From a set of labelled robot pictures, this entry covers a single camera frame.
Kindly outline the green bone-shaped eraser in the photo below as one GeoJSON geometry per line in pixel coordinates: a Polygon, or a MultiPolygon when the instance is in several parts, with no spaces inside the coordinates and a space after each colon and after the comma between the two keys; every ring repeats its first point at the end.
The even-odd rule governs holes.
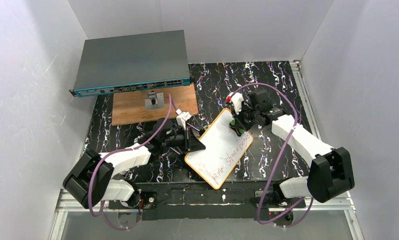
{"type": "Polygon", "coordinates": [[[242,134],[245,132],[243,125],[236,119],[233,119],[229,123],[229,127],[236,133],[238,137],[242,136],[242,134]]]}

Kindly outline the yellow-framed whiteboard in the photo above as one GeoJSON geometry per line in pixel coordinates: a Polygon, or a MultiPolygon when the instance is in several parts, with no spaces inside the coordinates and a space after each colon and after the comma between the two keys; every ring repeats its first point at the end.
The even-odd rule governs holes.
{"type": "Polygon", "coordinates": [[[254,140],[247,131],[238,136],[230,128],[233,119],[231,111],[224,108],[199,139],[205,149],[190,152],[184,158],[214,190],[221,188],[254,140]]]}

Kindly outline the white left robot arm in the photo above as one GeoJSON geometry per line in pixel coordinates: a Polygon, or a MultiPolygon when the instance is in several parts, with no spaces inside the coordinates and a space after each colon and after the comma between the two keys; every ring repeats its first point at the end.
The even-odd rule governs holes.
{"type": "Polygon", "coordinates": [[[142,190],[130,180],[115,179],[115,176],[150,164],[168,150],[181,156],[205,150],[206,146],[199,140],[205,131],[188,122],[174,126],[171,120],[161,118],[138,142],[113,154],[87,149],[62,186],[85,209],[101,201],[120,201],[129,208],[140,207],[142,190]]]}

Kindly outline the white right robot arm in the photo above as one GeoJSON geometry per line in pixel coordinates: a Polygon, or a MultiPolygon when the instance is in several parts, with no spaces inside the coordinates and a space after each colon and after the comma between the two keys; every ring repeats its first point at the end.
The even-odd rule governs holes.
{"type": "Polygon", "coordinates": [[[270,127],[308,164],[308,176],[291,177],[275,182],[271,196],[278,202],[311,197],[325,203],[355,187],[351,155],[344,147],[334,148],[312,135],[290,115],[275,106],[265,90],[248,93],[244,100],[240,91],[231,92],[226,103],[231,106],[230,128],[240,136],[253,126],[270,127]]]}

